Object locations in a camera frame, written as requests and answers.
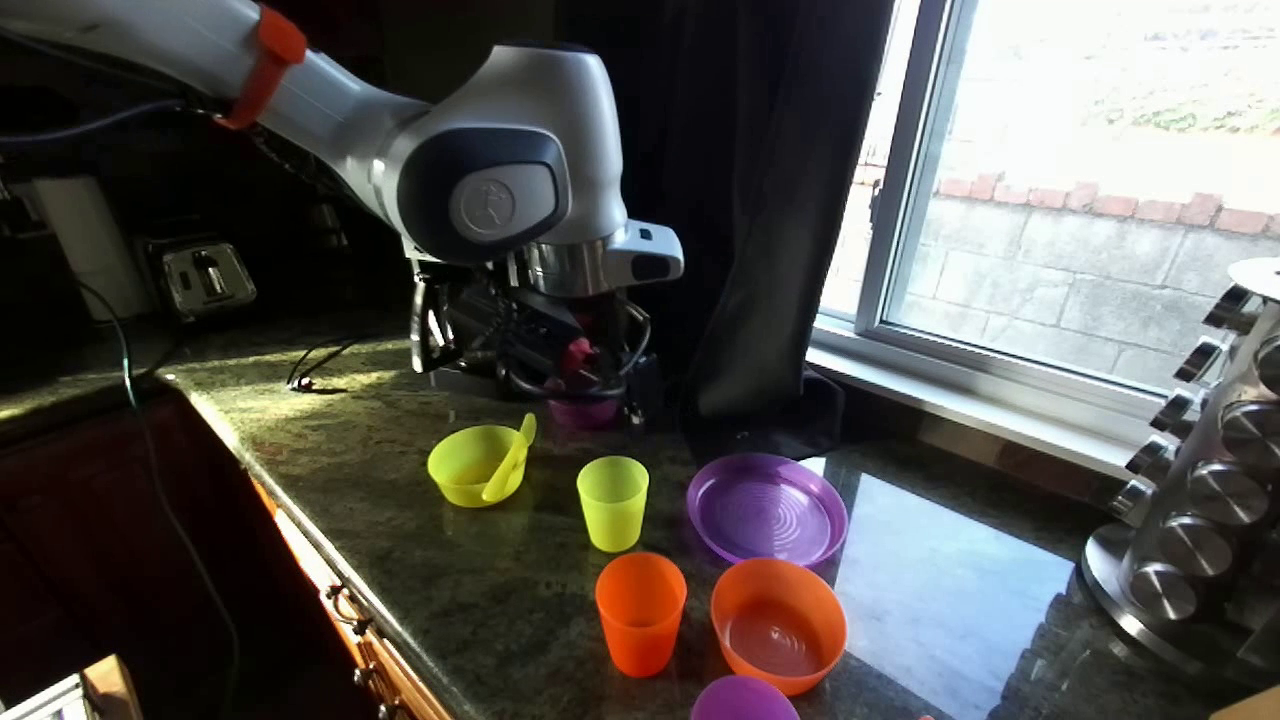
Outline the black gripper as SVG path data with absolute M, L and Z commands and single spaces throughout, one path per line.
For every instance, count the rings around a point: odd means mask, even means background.
M 551 299 L 494 267 L 412 267 L 415 372 L 456 367 L 544 401 L 620 401 L 653 362 L 653 317 L 607 294 Z

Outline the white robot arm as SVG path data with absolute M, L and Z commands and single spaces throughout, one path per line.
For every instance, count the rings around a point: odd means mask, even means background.
M 223 127 L 327 164 L 399 237 L 420 372 L 616 401 L 648 362 L 630 294 L 675 280 L 682 244 L 625 204 L 600 56 L 494 43 L 427 106 L 352 78 L 262 0 L 0 0 L 0 27 L 181 80 Z

